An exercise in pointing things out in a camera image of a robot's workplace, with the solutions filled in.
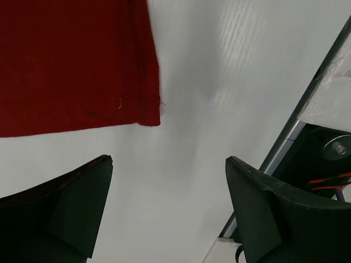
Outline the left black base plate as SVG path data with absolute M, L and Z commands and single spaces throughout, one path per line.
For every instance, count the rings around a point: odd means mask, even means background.
M 350 133 L 301 121 L 282 131 L 260 171 L 315 195 L 344 201 Z

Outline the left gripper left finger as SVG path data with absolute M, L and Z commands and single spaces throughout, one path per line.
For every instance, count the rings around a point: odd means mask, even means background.
M 1 262 L 87 262 L 112 179 L 112 158 L 1 198 Z

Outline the dark red t shirt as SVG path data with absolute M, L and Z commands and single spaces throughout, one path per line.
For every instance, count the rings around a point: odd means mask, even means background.
M 1 1 L 1 137 L 158 126 L 147 1 Z

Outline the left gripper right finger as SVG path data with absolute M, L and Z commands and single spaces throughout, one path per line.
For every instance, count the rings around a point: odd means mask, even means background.
M 350 262 L 350 203 L 298 189 L 234 156 L 225 172 L 247 262 Z

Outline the metal rail at table front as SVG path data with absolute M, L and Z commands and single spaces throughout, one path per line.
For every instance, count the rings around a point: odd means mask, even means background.
M 350 133 L 349 20 L 343 26 L 282 131 L 291 127 L 295 121 Z

